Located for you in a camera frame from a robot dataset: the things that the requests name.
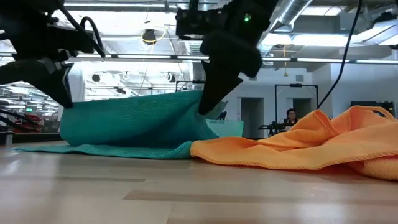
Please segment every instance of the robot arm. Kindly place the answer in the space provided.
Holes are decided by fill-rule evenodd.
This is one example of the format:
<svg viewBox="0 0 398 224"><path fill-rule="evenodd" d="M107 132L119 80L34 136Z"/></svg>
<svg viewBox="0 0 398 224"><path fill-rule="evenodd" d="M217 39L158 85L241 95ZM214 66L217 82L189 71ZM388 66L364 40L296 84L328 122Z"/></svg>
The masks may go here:
<svg viewBox="0 0 398 224"><path fill-rule="evenodd" d="M181 39L203 40L200 51L210 57L202 61L206 72L199 113L207 114L242 79L239 73L255 77L262 65L256 48L278 0L232 0L220 9L198 10L199 0L191 0L188 10L178 9L176 33ZM73 106L67 80L78 51L105 57L93 21L84 17L78 24L63 6L64 0L1 0L0 40L9 39L15 62L0 67L0 84L25 81L65 108ZM56 26L54 11L61 10L75 29ZM94 32L84 30L92 23Z"/></svg>
<svg viewBox="0 0 398 224"><path fill-rule="evenodd" d="M232 0L221 9L198 11L198 0L190 8L177 11L176 34L190 40L203 36L201 53L210 57L202 61L206 82L199 113L207 114L243 80L242 72L255 77L261 68L257 44L268 28L278 0Z"/></svg>
<svg viewBox="0 0 398 224"><path fill-rule="evenodd" d="M59 27L51 15L61 10L76 29ZM104 57L101 40L94 41L95 33L84 30L71 17L61 0L2 0L0 2L0 40L9 39L16 50L15 62L0 67L0 84L29 82L65 108L73 106L68 84L68 73L73 63L66 64L78 51Z"/></svg>

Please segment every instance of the ceiling duct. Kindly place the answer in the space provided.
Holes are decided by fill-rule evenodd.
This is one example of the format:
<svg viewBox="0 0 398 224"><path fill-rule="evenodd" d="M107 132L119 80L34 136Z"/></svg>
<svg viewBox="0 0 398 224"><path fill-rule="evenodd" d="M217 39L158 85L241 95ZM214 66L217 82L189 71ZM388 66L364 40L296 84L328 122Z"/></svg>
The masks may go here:
<svg viewBox="0 0 398 224"><path fill-rule="evenodd" d="M189 55L202 55L200 52L201 41L185 41L185 48Z"/></svg>
<svg viewBox="0 0 398 224"><path fill-rule="evenodd" d="M277 18L271 20L269 31L274 31L283 26L291 25L312 0L283 0L277 13Z"/></svg>
<svg viewBox="0 0 398 224"><path fill-rule="evenodd" d="M265 35L263 35L259 48L261 55L267 55L273 47L272 45L267 45L267 43L264 43L263 41L267 34L284 26L290 26L285 31L292 31L292 24L301 15L301 13L303 13L305 8L311 4L311 2L312 0L282 0L280 9L272 15L271 24L265 32Z"/></svg>

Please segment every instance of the doorway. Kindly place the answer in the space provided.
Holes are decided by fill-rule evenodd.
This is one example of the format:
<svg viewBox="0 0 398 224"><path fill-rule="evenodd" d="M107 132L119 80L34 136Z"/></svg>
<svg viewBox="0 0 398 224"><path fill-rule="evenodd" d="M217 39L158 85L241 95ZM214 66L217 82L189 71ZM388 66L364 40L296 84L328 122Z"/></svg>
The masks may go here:
<svg viewBox="0 0 398 224"><path fill-rule="evenodd" d="M293 99L293 108L296 110L297 118L303 118L313 111L311 100L309 98Z"/></svg>
<svg viewBox="0 0 398 224"><path fill-rule="evenodd" d="M264 130L259 130L259 126L264 124L264 99L241 98L241 119L243 137L264 138Z"/></svg>

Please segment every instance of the white wall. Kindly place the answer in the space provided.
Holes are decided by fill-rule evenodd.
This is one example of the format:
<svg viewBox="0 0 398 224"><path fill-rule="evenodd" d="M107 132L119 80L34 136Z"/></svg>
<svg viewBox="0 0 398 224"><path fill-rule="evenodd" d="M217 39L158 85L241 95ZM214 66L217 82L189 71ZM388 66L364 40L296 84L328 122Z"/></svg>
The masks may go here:
<svg viewBox="0 0 398 224"><path fill-rule="evenodd" d="M264 124L269 124L275 120L275 84L296 83L296 75L304 75L302 84L312 83L312 74L307 73L304 68L291 68L287 70L288 77L284 77L283 69L275 71L273 69L261 69L257 75L257 81L249 81L246 77L244 82L233 90L224 101L229 101L226 106L227 119L240 120L241 104L239 98L263 98L264 99ZM278 94L278 119L286 117L287 109L291 108L289 100L291 98L315 98L315 95L307 88L279 87Z"/></svg>
<svg viewBox="0 0 398 224"><path fill-rule="evenodd" d="M319 94L319 103L320 103L332 85L331 65L330 64L324 65L318 70L314 71L312 73L312 82L314 85L318 85L318 94ZM332 98L333 95L330 95L320 108L328 116L333 116Z"/></svg>
<svg viewBox="0 0 398 224"><path fill-rule="evenodd" d="M325 65L313 72L313 83L319 85L320 99L330 89L340 72L340 64ZM328 115L338 116L352 101L392 101L398 103L396 65L345 65L343 75L329 99L321 107Z"/></svg>

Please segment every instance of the ceiling light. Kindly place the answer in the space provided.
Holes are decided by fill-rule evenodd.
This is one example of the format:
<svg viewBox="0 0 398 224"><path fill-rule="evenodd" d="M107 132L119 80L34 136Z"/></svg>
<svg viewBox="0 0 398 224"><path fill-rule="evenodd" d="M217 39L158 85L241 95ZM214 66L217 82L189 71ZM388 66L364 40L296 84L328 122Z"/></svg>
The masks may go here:
<svg viewBox="0 0 398 224"><path fill-rule="evenodd" d="M337 16L346 6L308 6L301 16Z"/></svg>
<svg viewBox="0 0 398 224"><path fill-rule="evenodd" d="M156 44L156 35L154 29L146 29L144 34L142 35L142 41L146 45L155 45Z"/></svg>
<svg viewBox="0 0 398 224"><path fill-rule="evenodd" d="M5 108L25 108L26 106L16 106L16 105L12 105L12 106L4 106Z"/></svg>
<svg viewBox="0 0 398 224"><path fill-rule="evenodd" d="M182 60L209 60L209 56L177 56Z"/></svg>
<svg viewBox="0 0 398 224"><path fill-rule="evenodd" d="M45 104L52 105L52 106L58 106L58 103L53 103L50 101L46 101Z"/></svg>
<svg viewBox="0 0 398 224"><path fill-rule="evenodd" d="M171 59L169 55L118 55L118 58L133 59Z"/></svg>
<svg viewBox="0 0 398 224"><path fill-rule="evenodd" d="M58 106L44 106L44 108L46 108L46 109L53 109L53 110L57 110L58 109Z"/></svg>
<svg viewBox="0 0 398 224"><path fill-rule="evenodd" d="M348 37L339 34L299 34L293 38L293 45L343 47L347 44Z"/></svg>
<svg viewBox="0 0 398 224"><path fill-rule="evenodd" d="M372 65L398 65L398 60L355 60L355 62Z"/></svg>
<svg viewBox="0 0 398 224"><path fill-rule="evenodd" d="M291 58L274 58L274 57L264 57L262 58L263 62L289 62L291 61Z"/></svg>
<svg viewBox="0 0 398 224"><path fill-rule="evenodd" d="M134 3L69 3L64 6L86 6L86 7L164 7L164 4L134 4ZM176 9L176 5L169 5L170 8Z"/></svg>
<svg viewBox="0 0 398 224"><path fill-rule="evenodd" d="M1 100L1 101L6 101L6 102L8 102L8 103L12 103L12 102L13 102L12 100L4 99L4 98L1 98L0 100Z"/></svg>
<svg viewBox="0 0 398 224"><path fill-rule="evenodd" d="M53 110L37 110L37 112L41 112L41 113L55 113L56 111L53 111Z"/></svg>
<svg viewBox="0 0 398 224"><path fill-rule="evenodd" d="M298 62L319 62L319 63L341 63L342 59L323 59L323 58L298 58Z"/></svg>
<svg viewBox="0 0 398 224"><path fill-rule="evenodd" d="M12 53L1 52L0 57L12 57Z"/></svg>
<svg viewBox="0 0 398 224"><path fill-rule="evenodd" d="M287 34L267 34L266 38L262 40L263 45L290 45L292 38Z"/></svg>
<svg viewBox="0 0 398 224"><path fill-rule="evenodd" d="M29 91L27 91L25 88L20 88L20 87L10 86L10 87L8 87L8 90L13 93L19 93L19 94L24 94L24 95L29 94Z"/></svg>
<svg viewBox="0 0 398 224"><path fill-rule="evenodd" d="M40 101L29 101L29 103L42 104L43 102L40 102Z"/></svg>
<svg viewBox="0 0 398 224"><path fill-rule="evenodd" d="M80 54L77 58L101 58L99 54Z"/></svg>

